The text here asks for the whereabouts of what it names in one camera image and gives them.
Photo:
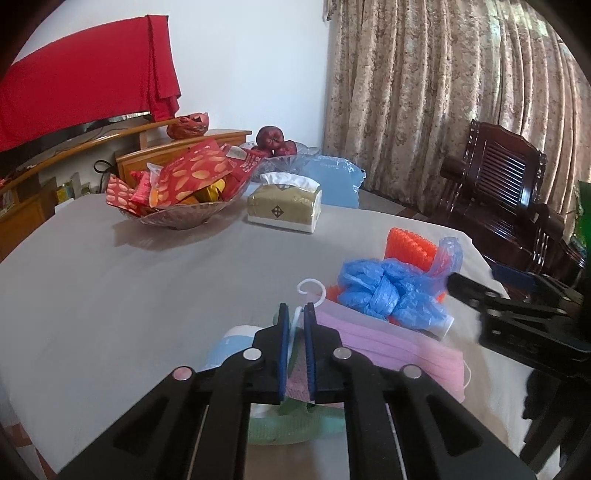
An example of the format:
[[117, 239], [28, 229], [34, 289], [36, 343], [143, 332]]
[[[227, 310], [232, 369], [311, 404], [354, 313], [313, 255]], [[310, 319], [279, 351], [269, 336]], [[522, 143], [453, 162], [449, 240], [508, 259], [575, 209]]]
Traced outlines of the pink face mask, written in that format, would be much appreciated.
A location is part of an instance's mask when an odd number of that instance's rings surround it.
[[463, 353], [423, 333], [367, 316], [327, 298], [325, 285], [305, 279], [297, 292], [315, 304], [318, 324], [339, 332], [342, 345], [359, 352], [375, 365], [394, 371], [415, 364], [456, 400], [465, 400]]

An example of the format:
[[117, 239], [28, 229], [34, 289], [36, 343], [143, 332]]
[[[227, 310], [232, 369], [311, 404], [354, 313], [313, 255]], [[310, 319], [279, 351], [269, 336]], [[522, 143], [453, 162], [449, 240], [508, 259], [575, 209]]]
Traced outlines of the orange foam net square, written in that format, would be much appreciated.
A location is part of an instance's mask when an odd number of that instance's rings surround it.
[[417, 233], [393, 228], [387, 237], [384, 257], [399, 260], [427, 272], [433, 264], [437, 251], [437, 245]]

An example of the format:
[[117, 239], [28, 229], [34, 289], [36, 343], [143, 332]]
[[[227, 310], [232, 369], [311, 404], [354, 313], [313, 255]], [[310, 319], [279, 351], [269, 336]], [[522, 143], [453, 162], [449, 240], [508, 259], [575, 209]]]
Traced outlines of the blue plastic bag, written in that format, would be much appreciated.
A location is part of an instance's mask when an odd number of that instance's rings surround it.
[[461, 270], [462, 262], [456, 237], [439, 242], [427, 272], [396, 259], [349, 261], [339, 273], [338, 301], [370, 317], [427, 331], [450, 315], [439, 297], [447, 292], [447, 279]]

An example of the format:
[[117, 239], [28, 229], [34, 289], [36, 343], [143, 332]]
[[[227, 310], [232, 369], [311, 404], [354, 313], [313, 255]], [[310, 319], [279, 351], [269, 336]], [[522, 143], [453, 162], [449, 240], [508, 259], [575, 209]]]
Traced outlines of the light blue paper cup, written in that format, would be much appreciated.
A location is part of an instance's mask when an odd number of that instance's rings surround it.
[[254, 336], [261, 327], [240, 325], [226, 332], [207, 355], [204, 370], [221, 366], [231, 355], [252, 347]]

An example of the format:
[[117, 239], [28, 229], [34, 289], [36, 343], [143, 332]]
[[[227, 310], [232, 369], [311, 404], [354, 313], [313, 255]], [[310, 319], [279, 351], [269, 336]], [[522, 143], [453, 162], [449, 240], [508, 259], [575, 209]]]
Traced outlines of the green rubber gloves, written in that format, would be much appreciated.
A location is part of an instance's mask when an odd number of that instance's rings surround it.
[[303, 308], [290, 321], [286, 395], [280, 405], [252, 405], [247, 440], [253, 445], [290, 445], [345, 431], [342, 407], [315, 405], [308, 395]]

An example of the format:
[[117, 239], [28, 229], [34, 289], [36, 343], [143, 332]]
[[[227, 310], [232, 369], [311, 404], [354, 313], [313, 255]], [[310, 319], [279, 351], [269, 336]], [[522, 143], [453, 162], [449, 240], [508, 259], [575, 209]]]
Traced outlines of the blue cream tube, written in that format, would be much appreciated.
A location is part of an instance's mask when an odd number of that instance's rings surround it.
[[447, 315], [444, 321], [431, 325], [427, 329], [427, 333], [438, 341], [442, 341], [451, 330], [454, 321], [455, 318], [453, 316]]

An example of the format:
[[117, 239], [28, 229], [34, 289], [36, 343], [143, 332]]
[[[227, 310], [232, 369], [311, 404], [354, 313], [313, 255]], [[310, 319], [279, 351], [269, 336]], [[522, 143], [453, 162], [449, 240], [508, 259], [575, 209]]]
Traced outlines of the potted green plant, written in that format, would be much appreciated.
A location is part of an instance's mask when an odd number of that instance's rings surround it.
[[575, 228], [571, 243], [584, 260], [590, 258], [591, 184], [578, 182]]

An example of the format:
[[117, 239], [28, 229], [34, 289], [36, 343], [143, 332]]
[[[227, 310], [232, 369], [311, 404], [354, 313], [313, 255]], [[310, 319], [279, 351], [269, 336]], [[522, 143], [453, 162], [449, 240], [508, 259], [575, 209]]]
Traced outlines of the grey tablecloth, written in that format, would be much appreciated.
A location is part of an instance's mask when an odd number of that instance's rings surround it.
[[312, 234], [249, 223], [234, 203], [173, 231], [74, 201], [1, 264], [1, 384], [34, 445], [62, 469], [180, 365], [204, 367], [226, 331], [266, 326], [297, 284], [335, 284], [349, 260], [382, 258], [401, 228], [445, 227], [325, 206]]

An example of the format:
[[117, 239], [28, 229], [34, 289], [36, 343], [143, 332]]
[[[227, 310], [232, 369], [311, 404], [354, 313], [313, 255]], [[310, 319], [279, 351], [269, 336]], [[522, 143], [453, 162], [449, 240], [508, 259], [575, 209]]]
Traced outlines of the blue tablecloth side table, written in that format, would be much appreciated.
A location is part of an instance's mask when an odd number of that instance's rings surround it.
[[315, 155], [304, 159], [298, 173], [320, 184], [323, 204], [359, 208], [359, 191], [366, 179], [366, 171], [351, 161]]

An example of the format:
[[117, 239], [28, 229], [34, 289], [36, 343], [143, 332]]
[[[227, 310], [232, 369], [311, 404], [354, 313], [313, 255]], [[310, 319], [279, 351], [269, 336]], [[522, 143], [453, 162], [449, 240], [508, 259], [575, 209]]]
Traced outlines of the tissue box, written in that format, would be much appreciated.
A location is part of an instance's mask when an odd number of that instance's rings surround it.
[[247, 221], [267, 227], [312, 234], [322, 207], [322, 187], [314, 179], [284, 172], [259, 176], [259, 187], [247, 198]]

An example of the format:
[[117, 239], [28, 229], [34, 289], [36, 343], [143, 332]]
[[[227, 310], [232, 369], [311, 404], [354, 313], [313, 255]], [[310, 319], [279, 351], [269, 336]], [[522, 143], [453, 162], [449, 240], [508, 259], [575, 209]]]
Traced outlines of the glass bowl of red snacks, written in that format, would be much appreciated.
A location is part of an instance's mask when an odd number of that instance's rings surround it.
[[240, 198], [262, 161], [259, 151], [201, 140], [163, 164], [147, 162], [129, 181], [112, 175], [105, 201], [143, 225], [191, 229]]

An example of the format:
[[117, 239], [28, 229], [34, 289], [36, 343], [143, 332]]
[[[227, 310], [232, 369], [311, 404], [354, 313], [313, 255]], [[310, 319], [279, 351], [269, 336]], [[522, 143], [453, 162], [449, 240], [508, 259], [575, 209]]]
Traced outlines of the wooden tv cabinet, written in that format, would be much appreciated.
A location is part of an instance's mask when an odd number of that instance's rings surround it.
[[166, 128], [177, 122], [151, 123], [137, 117], [104, 125], [39, 154], [2, 181], [1, 257], [12, 253], [66, 201], [100, 192], [110, 175], [133, 185], [133, 171], [149, 161], [163, 165], [201, 140], [168, 138]]

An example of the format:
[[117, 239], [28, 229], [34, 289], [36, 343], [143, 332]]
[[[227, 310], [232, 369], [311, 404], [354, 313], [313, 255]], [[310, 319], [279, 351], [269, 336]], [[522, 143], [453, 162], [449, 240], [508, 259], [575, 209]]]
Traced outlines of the red basket on cabinet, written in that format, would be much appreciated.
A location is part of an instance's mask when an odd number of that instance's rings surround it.
[[166, 127], [166, 134], [172, 140], [184, 140], [202, 137], [208, 131], [209, 116], [206, 112], [198, 112], [177, 117]]

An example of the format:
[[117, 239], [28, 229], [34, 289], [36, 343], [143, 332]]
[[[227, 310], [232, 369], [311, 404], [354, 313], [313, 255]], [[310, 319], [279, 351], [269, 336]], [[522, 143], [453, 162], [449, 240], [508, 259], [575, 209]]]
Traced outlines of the black television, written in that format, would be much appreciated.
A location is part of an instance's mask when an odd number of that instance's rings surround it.
[[76, 126], [67, 127], [54, 133], [46, 134], [20, 146], [2, 151], [1, 177], [5, 178], [8, 174], [16, 170], [18, 167], [24, 165], [26, 161], [32, 159], [34, 156], [63, 142], [69, 141], [88, 132], [99, 130], [103, 127], [111, 127], [113, 125], [122, 124], [124, 121], [136, 118], [151, 120], [152, 116], [149, 112], [139, 112], [87, 122]]

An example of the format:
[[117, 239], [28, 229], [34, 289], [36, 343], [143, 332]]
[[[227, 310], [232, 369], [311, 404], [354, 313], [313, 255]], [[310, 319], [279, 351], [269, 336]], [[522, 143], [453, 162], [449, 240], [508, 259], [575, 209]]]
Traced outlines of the red cloth over television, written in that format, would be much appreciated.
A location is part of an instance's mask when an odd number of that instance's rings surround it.
[[1, 80], [1, 148], [132, 113], [167, 120], [180, 95], [167, 16], [98, 25], [10, 66]]

